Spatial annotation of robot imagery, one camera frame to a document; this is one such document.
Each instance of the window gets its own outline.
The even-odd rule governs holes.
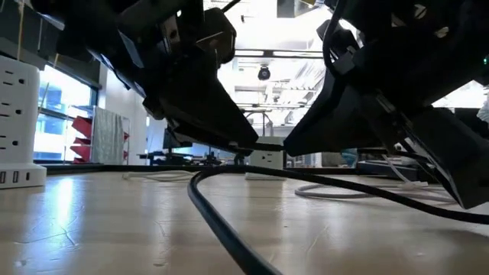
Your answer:
[[[71,124],[77,115],[86,116],[86,113],[70,106],[94,105],[94,97],[96,92],[89,86],[53,67],[44,67],[40,72],[35,160],[74,160],[76,154],[70,150],[70,145],[75,138],[83,137]]]

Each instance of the table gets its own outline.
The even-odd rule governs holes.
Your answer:
[[[488,226],[382,199],[303,199],[293,194],[302,184],[217,176],[200,188],[285,274],[489,272]],[[124,181],[121,173],[54,176],[45,187],[2,190],[0,255],[1,274],[241,273],[186,184]]]

